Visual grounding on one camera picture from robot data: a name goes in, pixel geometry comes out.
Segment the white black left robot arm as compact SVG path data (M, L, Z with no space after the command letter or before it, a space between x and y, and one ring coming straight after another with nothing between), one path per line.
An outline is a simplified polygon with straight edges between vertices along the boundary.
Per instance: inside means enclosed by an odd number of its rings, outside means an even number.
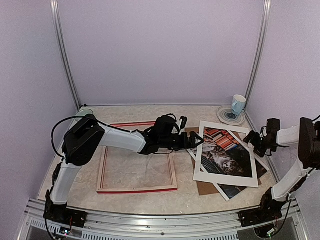
M61 163L53 177L52 188L46 193L49 212L63 223L70 218L68 195L80 169L88 164L99 146L129 150L140 155L157 154L159 149L180 151L194 149L204 143L196 132L186 133L188 119L177 119L172 113L158 117L145 130L126 130L96 119L93 114L78 116L79 120L64 135Z

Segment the cat and books photo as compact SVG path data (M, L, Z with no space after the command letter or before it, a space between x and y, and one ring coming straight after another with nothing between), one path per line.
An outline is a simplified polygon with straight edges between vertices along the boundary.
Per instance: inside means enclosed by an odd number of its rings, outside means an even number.
M187 133L192 131L204 139L203 144L188 151L193 160L193 179L214 186L226 201L246 188L257 188L260 178L269 171L238 136L246 136L247 128L231 130L218 124L186 129Z

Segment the round swirl pattern plate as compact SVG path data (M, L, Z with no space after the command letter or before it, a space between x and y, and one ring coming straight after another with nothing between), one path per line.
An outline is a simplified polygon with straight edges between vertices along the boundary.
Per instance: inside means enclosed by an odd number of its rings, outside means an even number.
M246 120L243 112L241 112L239 115L233 114L230 105L220 106L216 111L216 115L220 122L231 126L240 126Z

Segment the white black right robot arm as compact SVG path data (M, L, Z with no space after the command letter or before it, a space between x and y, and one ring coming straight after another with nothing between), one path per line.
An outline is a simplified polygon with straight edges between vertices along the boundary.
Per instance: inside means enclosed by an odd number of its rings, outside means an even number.
M260 132L250 131L243 140L253 146L253 152L263 158L267 151L274 153L278 148L289 148L297 144L297 158L284 178L266 192L256 218L266 222L275 212L276 202L287 202L314 171L320 169L320 118L302 117L299 124L281 129L281 121L270 118Z

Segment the white mat board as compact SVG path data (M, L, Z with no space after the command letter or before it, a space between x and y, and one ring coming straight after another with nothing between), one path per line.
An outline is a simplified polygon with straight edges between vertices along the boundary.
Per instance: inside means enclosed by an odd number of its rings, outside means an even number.
M249 129L201 121L199 135L204 143L197 147L193 179L221 185L257 188L258 174L253 146L244 143Z

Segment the brown frame backing board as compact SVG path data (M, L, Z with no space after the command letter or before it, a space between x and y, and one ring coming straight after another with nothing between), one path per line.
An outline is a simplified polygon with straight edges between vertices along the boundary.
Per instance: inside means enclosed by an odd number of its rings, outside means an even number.
M255 164L257 169L258 184L261 185L262 183L260 178L269 171L269 168L266 166L264 161L260 159L255 159ZM197 181L196 183L200 196L220 193L226 201L231 200L247 188L243 186L223 185L202 181Z

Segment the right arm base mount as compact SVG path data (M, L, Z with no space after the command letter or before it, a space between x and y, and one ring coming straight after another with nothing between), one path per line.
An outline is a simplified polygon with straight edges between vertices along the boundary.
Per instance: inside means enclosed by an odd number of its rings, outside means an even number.
M238 213L242 227L273 221L282 217L282 208L286 201L276 201L269 194L264 194L257 208L242 210Z

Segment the light blue ceramic mug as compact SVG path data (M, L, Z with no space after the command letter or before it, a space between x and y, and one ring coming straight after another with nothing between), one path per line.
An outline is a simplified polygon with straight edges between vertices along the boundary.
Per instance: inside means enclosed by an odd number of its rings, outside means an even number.
M231 112L234 115L240 115L241 112L244 110L247 103L247 99L239 94L233 96L232 104L231 104Z

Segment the green ceramic bowl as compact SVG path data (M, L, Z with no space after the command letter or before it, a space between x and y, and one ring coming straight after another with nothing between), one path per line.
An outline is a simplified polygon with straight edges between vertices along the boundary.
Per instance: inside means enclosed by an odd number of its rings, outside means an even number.
M94 112L91 109L85 108L85 109L81 109L76 115L75 115L75 120L79 121L81 120L83 117L85 117L86 115L93 115Z

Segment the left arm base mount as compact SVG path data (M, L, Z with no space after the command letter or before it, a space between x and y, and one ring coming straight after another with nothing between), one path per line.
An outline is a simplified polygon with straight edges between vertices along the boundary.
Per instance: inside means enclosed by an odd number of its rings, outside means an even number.
M52 222L68 225L70 227L84 228L88 213L81 210L70 209L67 204L45 205L43 218Z

